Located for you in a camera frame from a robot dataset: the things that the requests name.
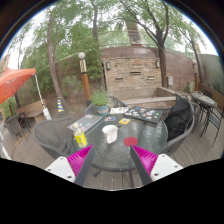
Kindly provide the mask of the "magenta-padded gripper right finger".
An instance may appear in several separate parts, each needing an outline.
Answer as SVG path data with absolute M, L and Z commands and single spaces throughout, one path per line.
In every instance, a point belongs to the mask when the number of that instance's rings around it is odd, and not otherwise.
M 143 185 L 147 185 L 182 169 L 182 166 L 168 155 L 156 155 L 139 146 L 131 145 L 130 155 L 136 165 Z

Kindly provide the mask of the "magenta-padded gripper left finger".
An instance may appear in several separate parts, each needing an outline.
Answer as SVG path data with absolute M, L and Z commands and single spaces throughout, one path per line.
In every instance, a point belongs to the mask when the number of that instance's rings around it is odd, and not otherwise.
M 90 145 L 69 157 L 58 157 L 46 168 L 46 171 L 83 186 L 94 155 L 94 146 Z

